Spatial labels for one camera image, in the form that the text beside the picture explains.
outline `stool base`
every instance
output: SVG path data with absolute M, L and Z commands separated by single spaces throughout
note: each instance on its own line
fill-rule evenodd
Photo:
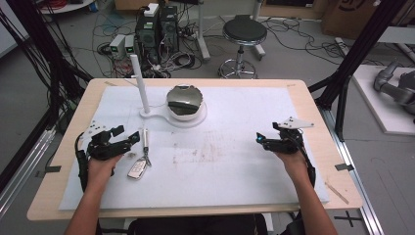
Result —
M 227 60 L 222 65 L 220 65 L 217 73 L 223 78 L 257 79 L 256 69 L 254 65 L 244 60 L 241 62 L 238 62 L 238 60 L 234 59 Z

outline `desk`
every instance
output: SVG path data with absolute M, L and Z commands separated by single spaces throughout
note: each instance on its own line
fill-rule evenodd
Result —
M 319 166 L 330 196 L 326 209 L 357 209 L 362 200 L 346 170 L 337 171 L 335 165 L 343 163 L 336 145 L 320 116 L 307 87 L 300 80 L 233 80 L 233 79 L 145 79 L 147 86 L 171 86 L 191 83 L 203 86 L 227 87 L 286 87 L 290 93 L 297 114 L 301 119 L 313 120 L 314 127 L 304 129 L 308 144 Z M 73 163 L 73 143 L 76 136 L 89 125 L 100 103 L 104 89 L 109 85 L 129 86 L 121 79 L 93 79 L 73 116 L 69 128 L 57 150 L 51 165 L 61 165 L 57 173 L 46 174 L 30 206 L 27 217 L 30 220 L 70 219 L 73 211 L 59 211 L 69 171 Z M 179 209 L 101 210 L 100 217 L 169 216 L 196 214 L 225 214 L 246 212 L 289 212 L 297 211 L 297 205 L 260 205 L 238 207 L 205 207 Z

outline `white mat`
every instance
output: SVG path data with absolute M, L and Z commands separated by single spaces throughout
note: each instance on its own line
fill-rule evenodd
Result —
M 169 89 L 148 87 L 150 105 L 163 104 Z M 162 119 L 142 120 L 139 117 L 142 104 L 135 87 L 106 89 L 94 119 L 111 127 L 123 124 L 125 132 L 120 138 L 145 125 L 149 129 L 153 166 L 138 181 L 127 178 L 127 172 L 142 155 L 142 142 L 135 144 L 132 152 L 138 157 L 124 157 L 117 164 L 103 197 L 102 209 L 298 202 L 282 162 L 255 142 L 256 132 L 268 138 L 278 137 L 272 121 L 297 116 L 287 89 L 200 89 L 207 104 L 207 118 L 189 129 L 173 127 Z M 308 152 L 315 164 L 312 153 Z M 82 192 L 77 174 L 78 165 L 74 161 L 60 210 L 73 210 L 80 200 Z M 316 191 L 323 203 L 329 201 L 318 170 Z
M 385 133 L 415 135 L 415 116 L 407 113 L 391 96 L 377 92 L 373 88 L 376 75 L 384 68 L 360 66 L 354 73 L 354 81 Z M 389 83 L 397 86 L 400 76 L 411 71 L 414 69 L 397 68 Z

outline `black stool seat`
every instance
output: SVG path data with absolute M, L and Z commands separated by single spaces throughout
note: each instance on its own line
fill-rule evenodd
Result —
M 264 25 L 250 18 L 235 18 L 225 24 L 223 35 L 226 39 L 245 46 L 254 46 L 266 38 Z

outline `gray robotic arm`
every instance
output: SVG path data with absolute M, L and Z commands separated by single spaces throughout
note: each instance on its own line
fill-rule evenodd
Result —
M 383 92 L 391 97 L 409 114 L 415 115 L 415 71 L 404 73 L 399 80 L 398 86 L 389 84 L 393 72 L 398 63 L 390 63 L 375 77 L 373 87 L 376 91 Z

